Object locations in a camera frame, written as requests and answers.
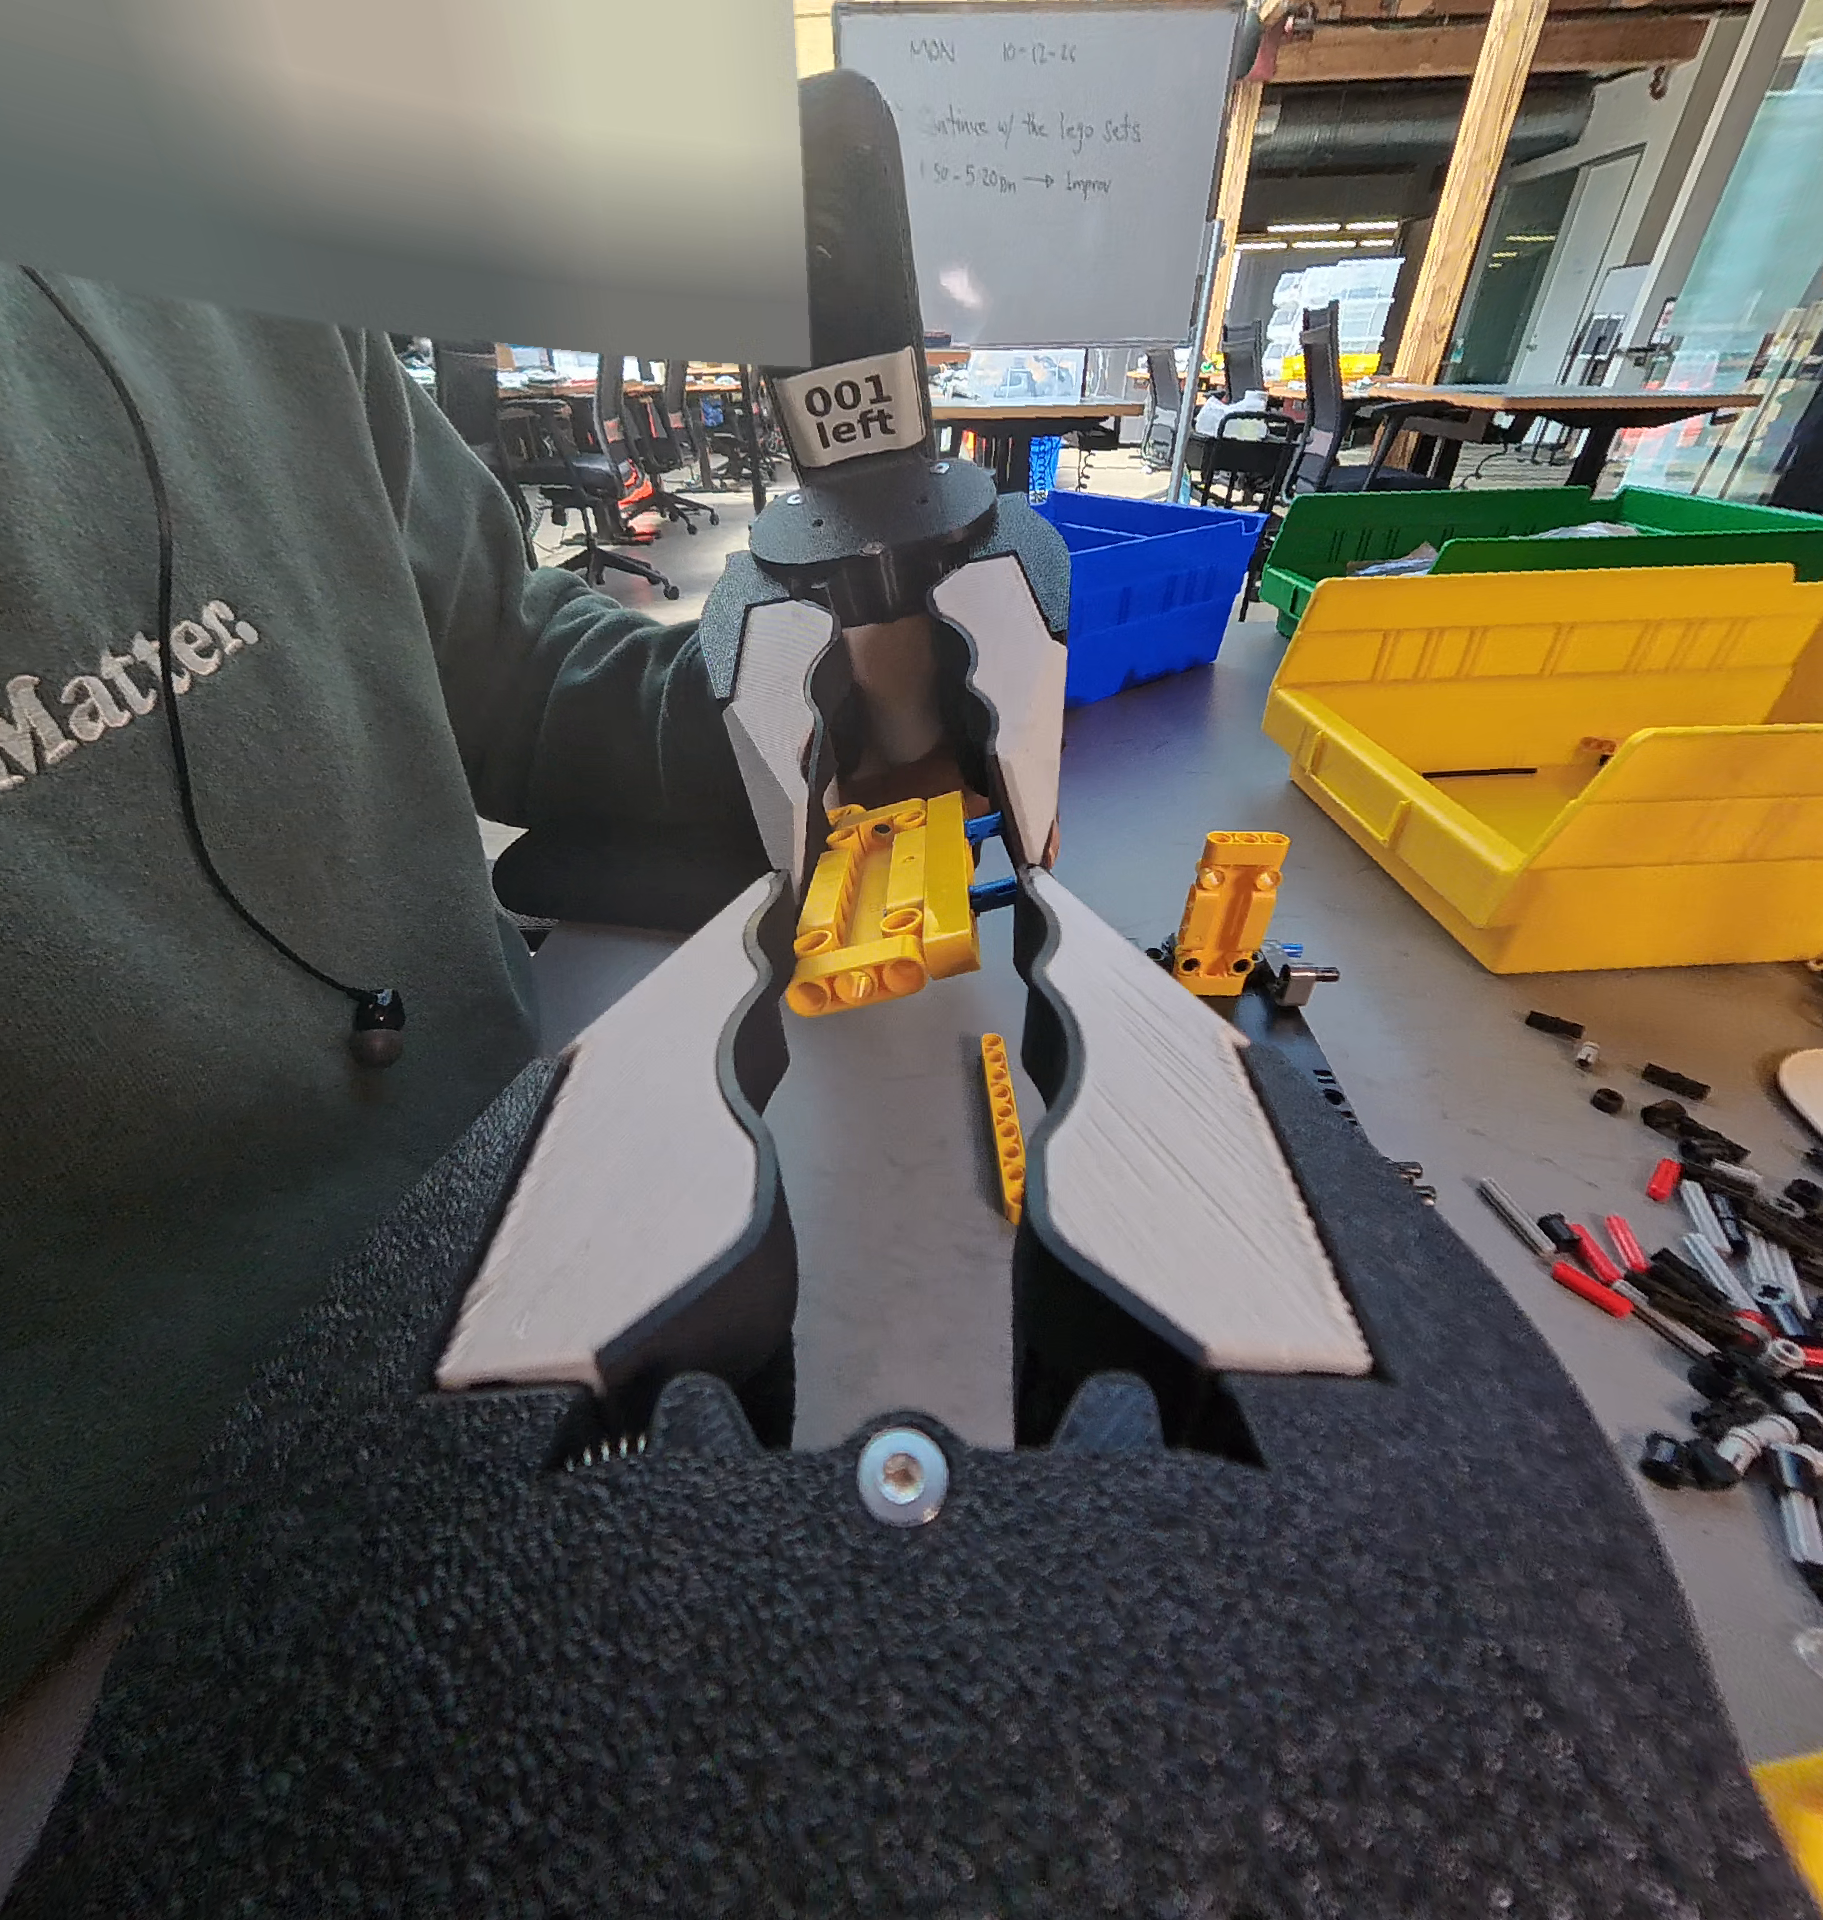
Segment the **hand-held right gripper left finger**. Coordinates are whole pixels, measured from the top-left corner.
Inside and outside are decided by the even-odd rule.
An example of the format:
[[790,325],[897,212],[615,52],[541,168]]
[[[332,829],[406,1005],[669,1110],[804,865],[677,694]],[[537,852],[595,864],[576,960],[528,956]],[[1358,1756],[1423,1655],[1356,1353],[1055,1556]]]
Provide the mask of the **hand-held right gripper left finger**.
[[789,910],[789,879],[757,879],[564,1049],[444,1391],[576,1384],[637,1427],[704,1370],[790,1440],[797,1240],[764,1121]]

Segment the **yellow panel on base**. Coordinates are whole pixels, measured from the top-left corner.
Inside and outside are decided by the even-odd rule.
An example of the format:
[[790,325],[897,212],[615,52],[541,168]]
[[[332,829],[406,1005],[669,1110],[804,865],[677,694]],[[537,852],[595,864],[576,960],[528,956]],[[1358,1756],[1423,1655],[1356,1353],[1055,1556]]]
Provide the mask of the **yellow panel on base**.
[[1288,849],[1280,833],[1205,836],[1171,944],[1171,973],[1188,992],[1243,992],[1277,905]]

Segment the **long yellow lego beam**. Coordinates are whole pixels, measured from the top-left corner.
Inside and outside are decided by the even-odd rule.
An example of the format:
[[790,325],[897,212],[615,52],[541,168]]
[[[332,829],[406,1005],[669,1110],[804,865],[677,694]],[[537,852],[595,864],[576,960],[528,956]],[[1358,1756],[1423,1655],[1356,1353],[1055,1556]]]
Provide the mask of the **long yellow lego beam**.
[[988,1140],[994,1155],[997,1207],[1010,1227],[1022,1218],[1027,1149],[1009,1046],[997,1032],[980,1037],[983,1092],[988,1106]]

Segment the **black office chair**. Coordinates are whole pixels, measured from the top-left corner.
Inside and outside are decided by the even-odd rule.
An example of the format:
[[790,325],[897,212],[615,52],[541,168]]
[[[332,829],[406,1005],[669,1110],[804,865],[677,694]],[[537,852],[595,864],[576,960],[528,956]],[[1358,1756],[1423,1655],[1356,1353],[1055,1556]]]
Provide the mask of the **black office chair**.
[[542,494],[551,517],[564,524],[581,517],[581,546],[561,554],[556,565],[576,571],[586,582],[601,586],[606,574],[623,571],[665,593],[667,603],[679,600],[655,565],[642,560],[623,560],[620,544],[634,544],[620,530],[620,473],[601,454],[581,444],[572,405],[559,394],[541,392],[499,392],[497,398],[497,436],[506,466],[510,492],[522,511],[530,509],[528,494]]
[[1381,451],[1368,468],[1338,463],[1342,444],[1361,412],[1368,421],[1383,418],[1406,427],[1423,415],[1412,401],[1345,401],[1338,368],[1338,305],[1309,308],[1302,316],[1302,358],[1309,384],[1309,418],[1298,438],[1298,454],[1285,487],[1288,500],[1309,494],[1371,494],[1371,492],[1429,492],[1429,473],[1412,473],[1385,459]]

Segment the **whiteboard on stand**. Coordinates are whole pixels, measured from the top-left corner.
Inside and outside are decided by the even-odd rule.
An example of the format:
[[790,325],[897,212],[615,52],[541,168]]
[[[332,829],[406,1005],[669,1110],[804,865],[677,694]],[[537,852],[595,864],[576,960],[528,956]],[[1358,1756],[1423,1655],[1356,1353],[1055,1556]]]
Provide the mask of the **whiteboard on stand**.
[[924,328],[954,349],[1188,340],[1230,2],[836,7],[901,141]]

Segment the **long wooden table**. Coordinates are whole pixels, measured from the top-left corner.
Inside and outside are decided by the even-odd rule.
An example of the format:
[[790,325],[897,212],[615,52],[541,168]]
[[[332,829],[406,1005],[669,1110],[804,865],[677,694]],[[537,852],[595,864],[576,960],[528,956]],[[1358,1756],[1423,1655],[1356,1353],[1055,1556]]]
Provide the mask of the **long wooden table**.
[[1697,415],[1729,415],[1760,405],[1751,392],[1610,392],[1597,384],[1423,384],[1394,379],[1361,379],[1342,384],[1358,407],[1390,405],[1417,415],[1510,415],[1575,424],[1583,442],[1571,459],[1570,484],[1597,492],[1597,478],[1613,454],[1619,433],[1655,427]]

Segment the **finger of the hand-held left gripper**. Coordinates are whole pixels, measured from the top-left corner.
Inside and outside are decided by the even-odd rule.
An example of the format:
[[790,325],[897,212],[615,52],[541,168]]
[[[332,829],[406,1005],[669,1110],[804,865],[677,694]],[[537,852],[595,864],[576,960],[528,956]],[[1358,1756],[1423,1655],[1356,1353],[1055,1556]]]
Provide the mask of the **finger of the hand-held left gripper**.
[[964,637],[964,707],[1013,864],[1045,865],[1059,815],[1066,647],[1045,626],[1016,560],[958,569],[929,593],[929,610]]
[[811,603],[748,610],[726,700],[726,733],[771,870],[807,897],[807,870],[825,836],[825,720],[811,681],[836,658],[836,620]]

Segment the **green storage bin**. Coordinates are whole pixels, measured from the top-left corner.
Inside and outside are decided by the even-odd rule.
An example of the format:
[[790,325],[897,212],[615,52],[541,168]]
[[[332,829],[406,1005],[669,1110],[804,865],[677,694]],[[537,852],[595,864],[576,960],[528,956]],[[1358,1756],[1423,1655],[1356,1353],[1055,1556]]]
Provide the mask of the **green storage bin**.
[[1823,579],[1823,516],[1624,487],[1298,496],[1264,560],[1258,595],[1289,637],[1330,578],[1417,571],[1581,571],[1645,565],[1791,565]]

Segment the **black earphone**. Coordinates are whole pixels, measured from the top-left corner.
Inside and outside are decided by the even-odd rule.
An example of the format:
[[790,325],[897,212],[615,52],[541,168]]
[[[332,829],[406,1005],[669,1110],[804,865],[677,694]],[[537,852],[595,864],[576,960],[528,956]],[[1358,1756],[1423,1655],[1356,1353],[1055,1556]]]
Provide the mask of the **black earphone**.
[[237,897],[237,891],[227,884],[223,873],[218,870],[218,861],[210,855],[210,846],[206,840],[202,823],[198,823],[198,802],[194,802],[194,784],[192,784],[192,768],[186,756],[186,734],[183,734],[183,720],[179,720],[179,700],[178,700],[178,647],[173,647],[173,631],[178,631],[178,546],[173,546],[173,521],[171,521],[171,496],[167,496],[167,481],[164,481],[164,468],[152,442],[152,433],[137,407],[137,398],[131,394],[131,384],[124,379],[124,372],[118,372],[114,359],[108,358],[108,351],[98,346],[98,340],[93,340],[93,333],[83,325],[83,321],[69,308],[69,302],[55,293],[55,285],[37,273],[35,266],[23,270],[30,285],[44,295],[44,302],[59,315],[59,321],[72,328],[72,334],[83,346],[83,351],[91,355],[91,359],[98,367],[98,372],[108,379],[118,407],[124,409],[124,418],[132,433],[137,451],[141,451],[141,463],[146,468],[146,481],[152,492],[152,509],[155,509],[155,687],[157,687],[157,697],[160,697],[160,710],[167,716],[167,729],[171,729],[171,768],[173,768],[173,784],[178,784],[178,806],[179,806],[179,823],[186,833],[186,843],[206,876],[206,881],[210,884],[210,891],[218,895],[218,900],[227,904],[227,910],[272,954],[279,954],[288,965],[295,965],[300,973],[306,973],[309,981],[324,984],[325,990],[343,997],[352,1009],[352,1020],[351,1020],[351,1037],[346,1037],[346,1049],[352,1056],[352,1061],[360,1068],[371,1068],[371,1070],[384,1070],[395,1068],[402,1056],[402,1027],[406,1027],[406,1012],[402,1012],[402,997],[396,997],[396,990],[364,990],[364,987],[351,987],[332,973],[325,973],[320,965],[313,965],[305,954],[298,954],[295,945],[288,945],[272,928],[266,928],[263,922],[257,922],[257,916]]

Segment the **pile of small lego parts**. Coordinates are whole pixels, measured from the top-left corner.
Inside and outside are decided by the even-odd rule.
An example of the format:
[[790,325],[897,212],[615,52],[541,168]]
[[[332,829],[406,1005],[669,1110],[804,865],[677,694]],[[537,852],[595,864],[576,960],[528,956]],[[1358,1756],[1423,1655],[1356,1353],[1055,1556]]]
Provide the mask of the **pile of small lego parts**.
[[1597,1086],[1589,1109],[1637,1114],[1661,1141],[1644,1199],[1645,1236],[1623,1214],[1528,1214],[1495,1179],[1477,1195],[1552,1286],[1613,1320],[1637,1320],[1691,1359],[1691,1433],[1654,1429],[1640,1474],[1669,1493],[1766,1490],[1790,1572],[1819,1610],[1794,1639],[1823,1677],[1823,1141],[1803,1125],[1812,1177],[1769,1184],[1751,1149],[1704,1117],[1711,1086],[1644,1064],[1634,1106]]

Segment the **person's left hand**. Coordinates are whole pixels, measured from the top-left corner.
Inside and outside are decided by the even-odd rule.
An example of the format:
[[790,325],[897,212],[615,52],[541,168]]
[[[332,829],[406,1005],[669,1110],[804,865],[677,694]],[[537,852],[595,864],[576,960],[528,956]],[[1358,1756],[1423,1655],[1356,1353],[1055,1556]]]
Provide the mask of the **person's left hand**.
[[858,773],[839,777],[836,804],[877,811],[908,802],[932,802],[952,791],[964,799],[968,819],[978,819],[994,806],[950,751],[932,751],[912,764],[894,768],[866,764]]

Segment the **blue storage bin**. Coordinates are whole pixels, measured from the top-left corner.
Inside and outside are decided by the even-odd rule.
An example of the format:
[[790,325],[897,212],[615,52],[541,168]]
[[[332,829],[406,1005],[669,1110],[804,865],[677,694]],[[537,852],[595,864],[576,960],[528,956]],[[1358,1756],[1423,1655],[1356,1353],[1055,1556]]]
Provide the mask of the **blue storage bin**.
[[1066,707],[1214,661],[1267,516],[1098,494],[1041,516],[1069,548]]

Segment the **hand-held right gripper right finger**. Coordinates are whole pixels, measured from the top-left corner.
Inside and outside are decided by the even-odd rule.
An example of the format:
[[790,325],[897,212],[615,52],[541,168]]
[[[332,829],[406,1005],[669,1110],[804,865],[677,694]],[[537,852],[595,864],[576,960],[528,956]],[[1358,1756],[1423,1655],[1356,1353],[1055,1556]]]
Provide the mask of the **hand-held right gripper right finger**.
[[1045,1098],[1013,1252],[1013,1435],[1135,1376],[1162,1440],[1255,1453],[1230,1376],[1368,1379],[1338,1272],[1210,1015],[1051,876],[1021,879],[1022,1068]]

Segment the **wooden post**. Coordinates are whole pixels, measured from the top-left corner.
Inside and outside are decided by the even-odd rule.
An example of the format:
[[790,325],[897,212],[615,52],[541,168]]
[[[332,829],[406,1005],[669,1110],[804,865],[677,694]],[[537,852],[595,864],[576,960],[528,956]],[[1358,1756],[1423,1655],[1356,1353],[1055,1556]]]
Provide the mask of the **wooden post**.
[[1438,379],[1543,20],[1547,2],[1495,2],[1492,9],[1423,266],[1406,315],[1406,334],[1392,368],[1394,381],[1431,384]]

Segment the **yellow lego panel piece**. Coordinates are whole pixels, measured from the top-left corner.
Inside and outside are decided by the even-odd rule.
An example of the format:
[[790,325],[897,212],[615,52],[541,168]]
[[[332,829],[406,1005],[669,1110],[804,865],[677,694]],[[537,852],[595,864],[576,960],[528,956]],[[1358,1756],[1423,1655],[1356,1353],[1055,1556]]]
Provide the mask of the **yellow lego panel piece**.
[[964,799],[829,811],[829,849],[807,889],[793,956],[912,937],[928,981],[978,971]]

